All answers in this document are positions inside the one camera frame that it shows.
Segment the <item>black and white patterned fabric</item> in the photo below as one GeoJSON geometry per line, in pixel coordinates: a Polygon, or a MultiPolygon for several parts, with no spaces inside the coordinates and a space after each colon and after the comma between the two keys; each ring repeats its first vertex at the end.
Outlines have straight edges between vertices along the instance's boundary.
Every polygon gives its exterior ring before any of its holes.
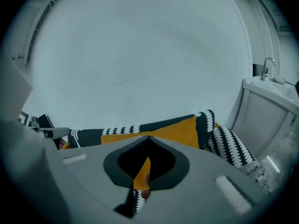
{"type": "Polygon", "coordinates": [[[136,190],[136,189],[133,190],[133,194],[134,194],[134,203],[133,203],[134,213],[138,213],[141,207],[145,204],[145,199],[142,198],[140,190],[136,190]]]}
{"type": "Polygon", "coordinates": [[[214,129],[204,150],[220,156],[235,168],[256,160],[239,138],[223,126],[214,129]]]}
{"type": "Polygon", "coordinates": [[[71,148],[88,147],[101,144],[101,136],[111,134],[125,133],[141,133],[151,132],[157,129],[167,127],[185,119],[196,117],[196,132],[198,137],[199,148],[203,148],[215,128],[215,113],[212,110],[206,110],[182,116],[179,118],[168,119],[145,125],[134,125],[127,127],[109,127],[104,129],[86,129],[86,130],[71,130],[68,141],[71,148]]]}

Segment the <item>sink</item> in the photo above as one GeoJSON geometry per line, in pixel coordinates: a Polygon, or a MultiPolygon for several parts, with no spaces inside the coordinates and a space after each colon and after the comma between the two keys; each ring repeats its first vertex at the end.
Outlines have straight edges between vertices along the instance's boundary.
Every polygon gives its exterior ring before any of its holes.
{"type": "Polygon", "coordinates": [[[233,132],[258,161],[277,147],[299,117],[299,98],[290,84],[243,79],[243,98],[233,132]]]}
{"type": "Polygon", "coordinates": [[[288,99],[293,100],[295,98],[292,95],[291,87],[287,87],[286,84],[279,84],[279,83],[273,82],[269,79],[266,79],[265,81],[262,81],[261,79],[254,79],[251,81],[251,84],[260,86],[268,91],[285,96],[288,99]]]}
{"type": "Polygon", "coordinates": [[[295,86],[291,84],[279,84],[266,78],[250,77],[243,80],[243,88],[262,95],[299,115],[299,98],[295,86]]]}

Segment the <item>gray plastic surface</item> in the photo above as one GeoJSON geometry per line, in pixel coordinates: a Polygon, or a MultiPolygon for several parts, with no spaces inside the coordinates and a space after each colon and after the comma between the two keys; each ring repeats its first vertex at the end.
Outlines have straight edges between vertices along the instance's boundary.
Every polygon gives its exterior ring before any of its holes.
{"type": "Polygon", "coordinates": [[[168,140],[158,139],[184,153],[190,170],[169,190],[152,191],[132,219],[113,211],[124,203],[128,188],[115,186],[102,167],[105,156],[138,136],[114,144],[58,151],[50,139],[30,128],[0,122],[1,156],[7,173],[37,211],[53,223],[219,223],[239,217],[214,179],[228,176],[255,204],[265,195],[246,175],[220,157],[168,140]],[[64,164],[63,158],[86,154],[84,160],[64,164]]]}
{"type": "Polygon", "coordinates": [[[150,223],[218,223],[236,213],[214,182],[227,176],[253,204],[266,192],[241,171],[220,157],[169,140],[156,138],[184,153],[190,170],[184,180],[170,190],[152,191],[146,204],[134,219],[150,223]]]}

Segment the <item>orange fabric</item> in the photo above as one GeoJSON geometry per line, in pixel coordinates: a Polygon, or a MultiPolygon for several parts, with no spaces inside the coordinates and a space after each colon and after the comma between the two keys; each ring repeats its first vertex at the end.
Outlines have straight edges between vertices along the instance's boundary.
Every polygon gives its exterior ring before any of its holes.
{"type": "MultiPolygon", "coordinates": [[[[117,142],[136,136],[148,135],[155,136],[181,144],[188,145],[190,147],[199,148],[198,137],[196,132],[196,117],[185,119],[174,125],[163,127],[152,132],[141,133],[128,133],[128,134],[111,134],[101,136],[101,143],[108,144],[117,142]]],[[[144,181],[144,176],[150,172],[150,160],[146,159],[136,178],[134,179],[134,189],[145,190],[149,189],[149,186],[144,181]]]]}
{"type": "Polygon", "coordinates": [[[69,142],[66,142],[61,149],[69,149],[69,148],[71,148],[71,146],[70,146],[69,142]]]}

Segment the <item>faucet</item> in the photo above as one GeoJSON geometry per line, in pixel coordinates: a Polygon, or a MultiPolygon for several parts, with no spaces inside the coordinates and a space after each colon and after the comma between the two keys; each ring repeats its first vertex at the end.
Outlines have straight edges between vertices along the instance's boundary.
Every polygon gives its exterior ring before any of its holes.
{"type": "Polygon", "coordinates": [[[271,57],[267,57],[263,63],[263,71],[262,71],[261,80],[265,80],[265,77],[268,76],[268,68],[266,68],[267,60],[271,60],[273,63],[273,66],[275,66],[275,61],[271,57]]]}

